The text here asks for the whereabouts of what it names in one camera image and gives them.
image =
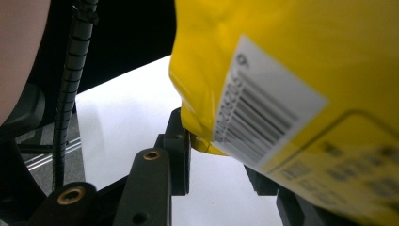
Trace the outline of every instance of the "yellow package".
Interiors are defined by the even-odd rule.
[[[176,1],[194,146],[360,224],[399,222],[398,1]]]

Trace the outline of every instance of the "mounting hole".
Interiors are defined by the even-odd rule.
[[[85,196],[85,192],[85,188],[82,186],[71,187],[58,196],[58,204],[69,205],[79,202]]]
[[[147,220],[149,219],[149,215],[147,213],[136,213],[133,218],[132,221],[134,224],[140,225],[143,224],[145,222],[147,222]]]
[[[144,153],[144,155],[143,155],[144,159],[149,160],[149,161],[155,160],[155,159],[159,158],[160,156],[161,156],[161,154],[158,151],[150,151],[150,152]]]

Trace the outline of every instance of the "white label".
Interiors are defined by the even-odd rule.
[[[242,36],[226,77],[212,144],[257,169],[326,105],[325,97]]]

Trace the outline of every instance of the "white surface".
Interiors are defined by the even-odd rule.
[[[127,175],[181,105],[168,63],[162,58],[77,96],[86,180],[97,189]],[[172,200],[174,226],[281,225],[276,198],[257,196],[236,160],[193,150],[190,177],[190,194]]]

